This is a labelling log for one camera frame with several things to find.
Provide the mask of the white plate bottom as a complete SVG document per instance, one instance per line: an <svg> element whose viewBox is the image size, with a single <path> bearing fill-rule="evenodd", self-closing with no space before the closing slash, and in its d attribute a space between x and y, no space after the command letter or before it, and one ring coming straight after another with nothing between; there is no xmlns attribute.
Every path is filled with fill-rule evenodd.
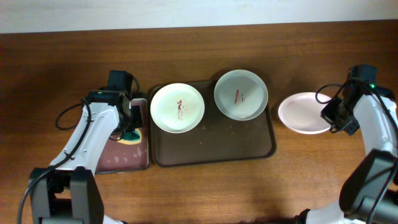
<svg viewBox="0 0 398 224"><path fill-rule="evenodd" d="M316 100L315 92L296 93L279 105L278 116L292 131L300 134L320 134L331 127L321 117L321 111L325 106Z"/></svg>

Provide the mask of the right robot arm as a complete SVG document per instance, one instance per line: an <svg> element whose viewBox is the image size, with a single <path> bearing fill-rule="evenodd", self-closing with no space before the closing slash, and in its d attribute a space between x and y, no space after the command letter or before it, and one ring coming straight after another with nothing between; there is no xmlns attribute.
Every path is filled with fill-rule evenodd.
<svg viewBox="0 0 398 224"><path fill-rule="evenodd" d="M294 223L397 223L397 105L392 90L376 84L377 68L356 65L326 101L320 116L330 132L361 131L366 156L342 186L339 200L306 209Z"/></svg>

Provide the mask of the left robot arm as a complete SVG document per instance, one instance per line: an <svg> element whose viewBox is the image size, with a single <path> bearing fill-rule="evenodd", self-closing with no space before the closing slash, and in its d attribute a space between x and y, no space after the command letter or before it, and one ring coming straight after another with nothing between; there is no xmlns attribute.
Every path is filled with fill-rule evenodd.
<svg viewBox="0 0 398 224"><path fill-rule="evenodd" d="M81 118L72 126L74 132L61 153L47 168L30 173L19 204L18 223L27 198L34 223L115 223L104 213L95 173L108 141L142 141L142 115L131 104L137 95L139 82L133 75L112 70L106 86L82 99Z"/></svg>

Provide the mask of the green yellow sponge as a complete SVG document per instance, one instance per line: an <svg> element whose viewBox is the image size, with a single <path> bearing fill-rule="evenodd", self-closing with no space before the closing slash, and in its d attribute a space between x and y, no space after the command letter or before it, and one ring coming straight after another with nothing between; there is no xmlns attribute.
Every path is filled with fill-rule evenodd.
<svg viewBox="0 0 398 224"><path fill-rule="evenodd" d="M118 142L125 145L139 144L142 142L142 133L139 129L135 129L131 132L126 132Z"/></svg>

